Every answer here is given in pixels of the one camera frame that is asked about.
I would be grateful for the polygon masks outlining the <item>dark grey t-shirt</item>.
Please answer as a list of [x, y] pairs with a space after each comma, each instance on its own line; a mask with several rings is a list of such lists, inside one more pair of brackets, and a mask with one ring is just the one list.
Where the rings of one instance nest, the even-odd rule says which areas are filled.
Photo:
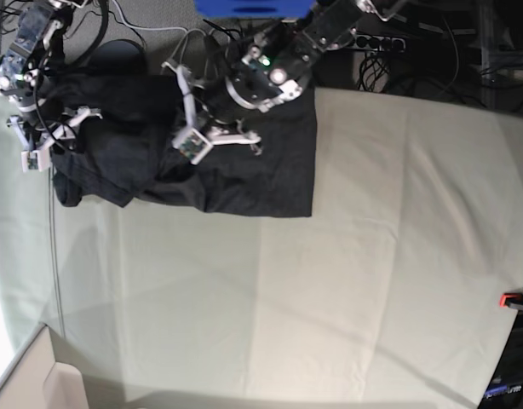
[[238, 216], [312, 214], [315, 94], [253, 118], [262, 151], [214, 148], [193, 165], [172, 145], [182, 96], [172, 77], [71, 76], [49, 93], [64, 107], [101, 110], [80, 126], [76, 153], [56, 153], [54, 187], [66, 207], [94, 195], [124, 207], [134, 199]]

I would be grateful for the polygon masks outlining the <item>blue box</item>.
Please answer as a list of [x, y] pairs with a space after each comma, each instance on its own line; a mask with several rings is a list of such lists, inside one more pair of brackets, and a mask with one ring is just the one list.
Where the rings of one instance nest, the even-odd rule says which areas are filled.
[[300, 18], [312, 0], [195, 0], [196, 10], [212, 18]]

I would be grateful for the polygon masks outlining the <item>black round stool seat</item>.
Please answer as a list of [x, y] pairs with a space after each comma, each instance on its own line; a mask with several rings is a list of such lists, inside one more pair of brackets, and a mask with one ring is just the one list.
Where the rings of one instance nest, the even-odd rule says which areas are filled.
[[141, 75], [148, 72], [145, 50], [128, 39], [117, 39], [99, 46], [86, 67], [104, 75]]

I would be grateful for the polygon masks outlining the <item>black power strip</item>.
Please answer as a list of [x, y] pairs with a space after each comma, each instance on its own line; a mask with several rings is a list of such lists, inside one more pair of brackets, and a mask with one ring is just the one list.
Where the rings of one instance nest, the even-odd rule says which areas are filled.
[[402, 37], [376, 36], [367, 33], [355, 34], [346, 49], [368, 53], [403, 54], [406, 41]]

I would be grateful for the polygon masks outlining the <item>light green table cloth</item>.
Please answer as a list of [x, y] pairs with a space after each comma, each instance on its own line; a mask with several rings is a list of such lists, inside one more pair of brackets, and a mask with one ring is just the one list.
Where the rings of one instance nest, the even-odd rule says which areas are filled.
[[475, 408], [523, 287], [523, 118], [320, 89], [309, 218], [98, 199], [24, 174], [0, 97], [0, 311], [96, 408]]

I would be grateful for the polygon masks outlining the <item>beige plastic bin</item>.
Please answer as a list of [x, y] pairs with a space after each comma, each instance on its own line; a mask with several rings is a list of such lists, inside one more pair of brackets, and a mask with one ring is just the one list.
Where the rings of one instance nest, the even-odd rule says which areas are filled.
[[0, 408], [89, 408], [82, 373], [55, 358], [47, 325], [33, 331], [0, 377]]

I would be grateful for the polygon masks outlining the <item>right red black clamp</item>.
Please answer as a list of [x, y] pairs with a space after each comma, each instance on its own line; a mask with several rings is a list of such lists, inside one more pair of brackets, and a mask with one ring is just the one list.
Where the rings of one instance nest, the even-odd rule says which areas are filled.
[[523, 313], [523, 289], [516, 292], [503, 293], [499, 305]]

